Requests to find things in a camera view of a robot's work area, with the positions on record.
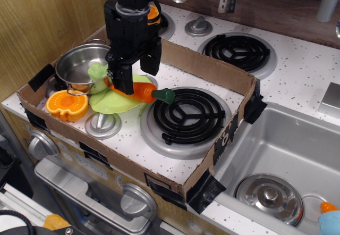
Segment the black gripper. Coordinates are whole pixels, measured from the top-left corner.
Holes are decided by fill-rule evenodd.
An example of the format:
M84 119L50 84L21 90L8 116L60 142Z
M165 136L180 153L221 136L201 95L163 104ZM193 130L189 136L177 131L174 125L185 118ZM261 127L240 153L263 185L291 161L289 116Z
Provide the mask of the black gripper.
M148 25L147 16L121 14L118 0L107 0L104 4L107 38L110 50L106 55L108 75L115 89L132 95L132 64L140 61L143 72L156 75L162 55L159 37L160 24Z

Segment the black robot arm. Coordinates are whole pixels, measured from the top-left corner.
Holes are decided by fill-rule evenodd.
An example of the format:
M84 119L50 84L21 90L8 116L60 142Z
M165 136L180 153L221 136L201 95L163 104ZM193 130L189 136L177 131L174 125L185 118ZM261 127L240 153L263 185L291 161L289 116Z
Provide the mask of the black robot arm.
M157 9L157 0L107 0L104 4L107 38L110 50L106 54L108 74L121 92L132 95L132 65L140 62L145 73L156 75L162 55L160 26L148 20L150 3Z

